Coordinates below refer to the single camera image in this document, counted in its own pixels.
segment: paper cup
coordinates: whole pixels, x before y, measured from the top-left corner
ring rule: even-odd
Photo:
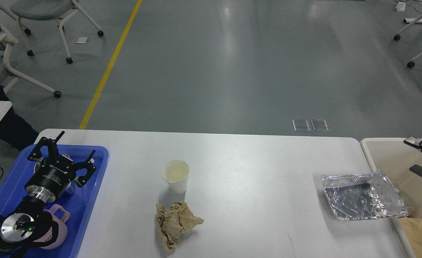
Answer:
[[[183,193],[187,190],[189,166],[183,160],[171,160],[163,166],[163,178],[175,193]]]

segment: foil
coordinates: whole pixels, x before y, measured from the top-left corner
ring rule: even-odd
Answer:
[[[340,220],[408,215],[399,193],[381,170],[372,174],[322,175],[322,186]]]

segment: floor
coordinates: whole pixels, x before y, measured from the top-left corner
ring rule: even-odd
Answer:
[[[14,0],[0,0],[9,6]],[[104,36],[79,14],[65,25],[74,63],[54,21],[29,21],[34,57],[21,31],[19,70],[9,92],[32,126],[77,129],[129,17],[133,0],[80,1]],[[422,24],[392,38],[422,2],[397,12],[393,0],[144,0],[86,129],[315,137],[422,137]],[[86,44],[74,44],[78,37]],[[292,119],[325,119],[329,132],[295,132]],[[0,141],[0,166],[18,151]]]

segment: mug handle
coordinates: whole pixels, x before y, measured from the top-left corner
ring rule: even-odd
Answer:
[[[70,213],[68,212],[68,211],[66,211],[64,208],[63,208],[63,206],[61,206],[60,204],[54,204],[48,211],[51,213],[51,214],[55,214],[55,212],[57,211],[57,210],[61,210],[61,211],[63,211],[64,212],[64,215],[63,215],[63,217],[61,217],[60,218],[60,221],[62,221],[63,223],[66,223],[67,222],[67,220],[69,219],[69,217],[70,217]]]

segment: black pants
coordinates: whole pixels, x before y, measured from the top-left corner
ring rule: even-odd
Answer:
[[[9,101],[0,85],[0,101]],[[0,122],[0,139],[8,142],[19,151],[34,143],[39,134],[30,124],[18,116],[13,107]]]

